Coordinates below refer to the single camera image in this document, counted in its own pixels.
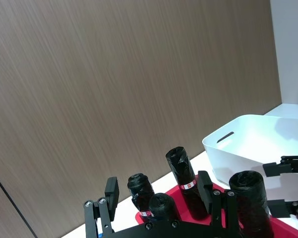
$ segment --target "white table surface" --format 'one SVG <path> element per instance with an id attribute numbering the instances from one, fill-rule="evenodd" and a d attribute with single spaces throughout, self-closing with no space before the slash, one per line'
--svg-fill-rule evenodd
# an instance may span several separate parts
<path id="1" fill-rule="evenodd" d="M 286 117 L 286 118 L 297 118 L 298 119 L 298 105 L 296 104 L 281 104 L 280 106 L 274 108 L 266 115 L 277 116 L 277 117 Z M 210 164 L 208 155 L 206 152 L 201 153 L 191 160 L 192 167 L 195 174 L 199 170 L 205 170 L 209 173 L 212 182 L 218 184 L 223 188 L 229 188 L 226 184 L 219 182 L 213 173 L 212 166 Z M 155 193 L 158 192 L 167 192 L 174 186 L 176 186 L 176 180 L 173 174 L 170 172 L 162 178 L 152 183 L 152 187 Z M 137 209 L 131 202 L 131 197 L 121 201 L 116 209 L 115 220 L 112 222 L 112 228 L 115 231 L 120 231 L 129 227 L 136 226 L 138 223 L 135 220 L 135 215 Z M 298 220 L 295 216 L 292 215 L 291 218 L 282 218 L 281 221 L 287 223 L 288 225 L 298 229 Z M 99 232 L 101 233 L 101 224 L 97 222 Z M 63 238 L 85 238 L 85 224 L 76 228 L 72 232 L 65 235 Z"/>

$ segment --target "black plastic wrap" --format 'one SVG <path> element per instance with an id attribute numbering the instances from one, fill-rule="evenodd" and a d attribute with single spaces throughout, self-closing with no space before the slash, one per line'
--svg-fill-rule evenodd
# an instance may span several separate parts
<path id="1" fill-rule="evenodd" d="M 149 201 L 154 195 L 152 186 L 146 175 L 141 173 L 129 177 L 127 187 L 132 196 L 132 202 L 140 212 L 149 212 Z M 151 215 L 141 216 L 144 221 L 150 220 Z"/>
<path id="2" fill-rule="evenodd" d="M 179 220 L 180 215 L 172 197 L 164 193 L 157 193 L 151 197 L 149 209 L 153 220 Z"/>
<path id="3" fill-rule="evenodd" d="M 256 171 L 234 174 L 229 186 L 236 193 L 243 232 L 250 238 L 273 238 L 263 177 Z"/>
<path id="4" fill-rule="evenodd" d="M 204 219 L 208 213 L 200 197 L 189 157 L 183 147 L 176 147 L 166 155 L 167 161 L 180 186 L 181 193 L 192 218 Z"/>

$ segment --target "wooden wall panel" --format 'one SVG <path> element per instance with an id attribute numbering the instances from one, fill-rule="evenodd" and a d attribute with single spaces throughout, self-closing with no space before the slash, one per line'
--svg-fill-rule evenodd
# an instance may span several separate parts
<path id="1" fill-rule="evenodd" d="M 34 238 L 1 188 L 0 238 Z"/>
<path id="2" fill-rule="evenodd" d="M 0 0 L 0 179 L 40 238 L 280 103 L 269 0 Z"/>

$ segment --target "white wall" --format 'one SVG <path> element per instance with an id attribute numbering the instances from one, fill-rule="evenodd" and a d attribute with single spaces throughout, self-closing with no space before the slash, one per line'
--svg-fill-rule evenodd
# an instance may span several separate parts
<path id="1" fill-rule="evenodd" d="M 271 0 L 283 103 L 298 104 L 298 0 Z"/>

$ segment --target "red label band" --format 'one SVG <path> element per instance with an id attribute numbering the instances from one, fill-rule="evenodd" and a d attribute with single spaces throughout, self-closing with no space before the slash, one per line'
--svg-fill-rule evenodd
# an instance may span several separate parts
<path id="1" fill-rule="evenodd" d="M 188 183 L 188 184 L 180 185 L 180 188 L 181 188 L 182 190 L 187 190 L 187 189 L 189 189 L 189 188 L 194 187 L 194 185 L 196 185 L 196 184 L 197 184 L 197 182 L 196 182 L 195 180 L 193 180 L 192 182 L 190 182 L 190 183 Z"/>
<path id="2" fill-rule="evenodd" d="M 150 211 L 146 211 L 146 212 L 139 212 L 139 214 L 143 217 L 147 217 L 147 216 L 151 216 L 151 212 Z"/>

